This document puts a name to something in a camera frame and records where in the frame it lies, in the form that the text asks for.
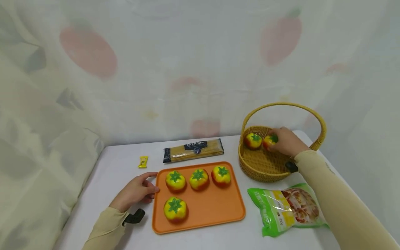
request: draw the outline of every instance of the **person's left hand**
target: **person's left hand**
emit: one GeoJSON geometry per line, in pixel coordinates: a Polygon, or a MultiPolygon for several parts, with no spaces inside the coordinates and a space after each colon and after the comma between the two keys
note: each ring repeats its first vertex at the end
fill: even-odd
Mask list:
{"type": "Polygon", "coordinates": [[[117,194],[109,206],[124,213],[139,201],[151,203],[154,199],[154,193],[157,193],[160,189],[149,182],[147,178],[155,176],[157,176],[157,172],[147,172],[133,178],[117,194]]]}

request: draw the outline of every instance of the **spaghetti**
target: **spaghetti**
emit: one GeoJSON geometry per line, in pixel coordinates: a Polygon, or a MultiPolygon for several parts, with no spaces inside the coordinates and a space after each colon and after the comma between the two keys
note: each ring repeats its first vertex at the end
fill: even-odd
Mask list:
{"type": "Polygon", "coordinates": [[[210,141],[201,141],[189,143],[173,148],[164,149],[163,163],[179,162],[182,160],[191,160],[224,153],[221,139],[210,141]]]}

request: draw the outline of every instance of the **hand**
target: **hand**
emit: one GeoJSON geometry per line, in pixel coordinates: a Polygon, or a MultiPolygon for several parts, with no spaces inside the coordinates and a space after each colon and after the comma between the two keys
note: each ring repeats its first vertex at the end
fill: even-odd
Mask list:
{"type": "Polygon", "coordinates": [[[295,157],[303,151],[310,150],[297,135],[286,127],[271,129],[268,131],[268,135],[271,134],[276,134],[278,137],[278,142],[269,147],[271,151],[279,151],[287,156],[295,157]]]}
{"type": "Polygon", "coordinates": [[[147,172],[133,178],[133,180],[128,182],[117,194],[110,203],[110,207],[124,213],[133,204],[139,201],[151,203],[154,199],[154,193],[157,193],[160,189],[149,182],[147,178],[155,176],[157,176],[157,172],[147,172]]]}

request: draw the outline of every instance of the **black strap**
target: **black strap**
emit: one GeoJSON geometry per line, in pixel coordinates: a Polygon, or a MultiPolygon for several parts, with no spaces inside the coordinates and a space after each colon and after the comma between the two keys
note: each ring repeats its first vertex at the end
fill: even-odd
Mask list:
{"type": "Polygon", "coordinates": [[[139,223],[143,219],[145,214],[146,214],[146,212],[143,209],[139,208],[135,214],[128,214],[128,216],[123,221],[122,226],[125,226],[126,223],[130,223],[130,224],[139,223]]]}
{"type": "Polygon", "coordinates": [[[299,169],[294,162],[287,162],[285,163],[285,167],[289,170],[289,172],[294,173],[297,172],[299,169]]]}

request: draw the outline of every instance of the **orange tray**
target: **orange tray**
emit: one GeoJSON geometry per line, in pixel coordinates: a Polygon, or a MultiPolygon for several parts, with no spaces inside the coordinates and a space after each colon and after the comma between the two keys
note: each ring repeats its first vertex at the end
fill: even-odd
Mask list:
{"type": "Polygon", "coordinates": [[[235,173],[229,162],[213,162],[186,166],[181,168],[169,168],[161,170],[157,175],[156,185],[160,191],[155,195],[153,208],[153,230],[157,234],[201,228],[233,221],[242,220],[246,215],[235,173]],[[215,166],[226,167],[231,174],[231,183],[227,188],[217,187],[211,178],[211,171],[215,166]],[[203,168],[208,173],[210,185],[201,192],[194,191],[188,181],[197,168],[203,168]],[[171,193],[165,184],[167,174],[173,170],[179,171],[187,182],[187,188],[179,194],[171,193]],[[164,215],[164,204],[171,196],[181,198],[189,209],[188,218],[181,224],[170,223],[164,215]]]}

